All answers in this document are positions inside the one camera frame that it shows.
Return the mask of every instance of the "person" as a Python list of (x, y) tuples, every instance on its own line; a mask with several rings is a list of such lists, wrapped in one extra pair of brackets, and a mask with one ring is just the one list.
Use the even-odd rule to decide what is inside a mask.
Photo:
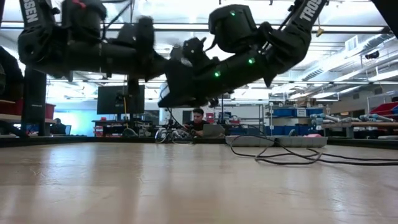
[(4, 47), (0, 46), (0, 65), (2, 75), (2, 93), (0, 99), (8, 101), (20, 100), (24, 93), (24, 76), (19, 68), (18, 60)]
[(192, 111), (193, 113), (193, 121), (189, 121), (184, 124), (184, 128), (190, 129), (192, 128), (192, 132), (195, 133), (197, 136), (203, 136), (203, 126), (205, 124), (209, 124), (209, 122), (203, 120), (203, 115), (205, 112), (200, 109), (196, 108)]
[(56, 118), (56, 123), (51, 125), (50, 133), (51, 134), (67, 134), (66, 129), (67, 127), (61, 123), (61, 119)]

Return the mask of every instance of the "laptop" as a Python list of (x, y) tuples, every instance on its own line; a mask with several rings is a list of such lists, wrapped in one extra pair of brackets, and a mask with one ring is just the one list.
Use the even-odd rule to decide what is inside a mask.
[(204, 138), (218, 138), (220, 134), (224, 134), (225, 129), (219, 124), (204, 124), (203, 137)]

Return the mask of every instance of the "laminate floor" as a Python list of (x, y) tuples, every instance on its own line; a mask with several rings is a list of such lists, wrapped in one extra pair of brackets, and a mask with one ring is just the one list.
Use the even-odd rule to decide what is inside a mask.
[[(324, 150), (398, 158), (382, 149)], [(9, 223), (396, 224), (398, 167), (275, 166), (214, 144), (2, 148), (0, 224)]]

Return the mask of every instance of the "ceiling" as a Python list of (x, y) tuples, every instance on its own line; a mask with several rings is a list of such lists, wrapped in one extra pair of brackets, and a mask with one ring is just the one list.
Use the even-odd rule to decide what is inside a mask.
[[(52, 0), (53, 6), (59, 7), (61, 0)], [(184, 40), (192, 37), (199, 39), (206, 37), (205, 48), (211, 45), (213, 36), (206, 32), (208, 22), (208, 15), (218, 7), (228, 4), (245, 4), (251, 9), (253, 18), (257, 24), (264, 21), (270, 22), (272, 25), (279, 25), (288, 14), (287, 9), (293, 3), (293, 0), (201, 0), (201, 1), (184, 1), (184, 0), (135, 0), (133, 17), (130, 20), (131, 12), (127, 10), (113, 25), (114, 29), (118, 29), (124, 22), (136, 22), (141, 16), (151, 16), (154, 19), (156, 28), (155, 32), (155, 50), (168, 57), (171, 48), (174, 44), (181, 44)], [(126, 3), (106, 3), (108, 10), (108, 22), (126, 5)], [(346, 90), (355, 86), (352, 84), (340, 84), (337, 90), (336, 85), (327, 85), (324, 82), (332, 82), (339, 79), (343, 75), (353, 73), (361, 68), (369, 67), (369, 70), (361, 72), (349, 78), (340, 78), (338, 81), (356, 81), (366, 82), (369, 77), (373, 77), (382, 72), (394, 72), (396, 60), (389, 60), (389, 63), (378, 65), (372, 68), (372, 65), (383, 60), (392, 58), (398, 54), (398, 46), (396, 38), (388, 36), (386, 40), (377, 44), (371, 49), (366, 49), (365, 53), (378, 50), (379, 58), (365, 59), (364, 52), (347, 56), (346, 42), (358, 37), (356, 41), (359, 47), (365, 40), (371, 38), (379, 38), (377, 34), (379, 30), (387, 26), (380, 13), (374, 7), (371, 1), (365, 0), (349, 0), (349, 1), (333, 1), (331, 0), (328, 6), (323, 9), (320, 18), (320, 27), (325, 31), (333, 31), (333, 34), (322, 34), (320, 37), (312, 35), (312, 42), (305, 59), (296, 65), (291, 71), (279, 75), (271, 88), (266, 88), (262, 81), (258, 81), (247, 86), (243, 86), (241, 90), (236, 91), (234, 97), (236, 99), (260, 99), (265, 95), (272, 94), (275, 97), (280, 95), (284, 97), (298, 96), (298, 95), (314, 95), (316, 93), (327, 92), (330, 88), (334, 88), (333, 92), (340, 92), (339, 90)], [(21, 10), (19, 1), (6, 0), (5, 11), (3, 16), (2, 30), (0, 33), (0, 44), (7, 47), (9, 51), (16, 56), (16, 40), (23, 28)], [(108, 37), (116, 37), (117, 31), (108, 31)], [(209, 57), (218, 57), (226, 59), (231, 54), (227, 54), (215, 47), (208, 53)], [(337, 55), (345, 54), (344, 57), (336, 57)], [(304, 76), (309, 74), (311, 70), (323, 67), (322, 72), (318, 72), (315, 76), (310, 75), (310, 78), (305, 79), (306, 83), (288, 83), (287, 81), (303, 81)], [(90, 72), (76, 72), (74, 79), (76, 80), (99, 80), (103, 74)], [(394, 80), (395, 75), (381, 81)], [(104, 83), (88, 83), (76, 82), (65, 83), (60, 80), (52, 80), (49, 86), (49, 97), (51, 98), (79, 98), (89, 99), (96, 97), (96, 89), (100, 85), (122, 85), (125, 79), (124, 75), (113, 75), (113, 82)], [(164, 82), (165, 76), (146, 83), (146, 98), (158, 99), (159, 87)], [(358, 91), (360, 88), (352, 88), (353, 91)]]

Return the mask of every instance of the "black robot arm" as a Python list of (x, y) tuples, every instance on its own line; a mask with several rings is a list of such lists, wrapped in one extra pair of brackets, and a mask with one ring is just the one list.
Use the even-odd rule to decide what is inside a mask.
[(72, 80), (72, 71), (129, 75), (150, 80), (163, 74), (166, 59), (154, 49), (151, 18), (125, 24), (116, 39), (101, 35), (106, 8), (100, 0), (65, 0), (60, 11), (46, 0), (20, 0), (24, 30), (18, 38), (21, 62), (56, 78)]
[(186, 41), (183, 54), (193, 67), (178, 61), (166, 65), (169, 93), (162, 96), (159, 106), (201, 106), (261, 78), (269, 86), (276, 75), (305, 58), (312, 27), (326, 2), (296, 0), (285, 26), (278, 30), (268, 22), (257, 28), (247, 6), (215, 10), (209, 17), (210, 33), (215, 35), (213, 45), (234, 55), (224, 61), (209, 59), (203, 51), (203, 40)]

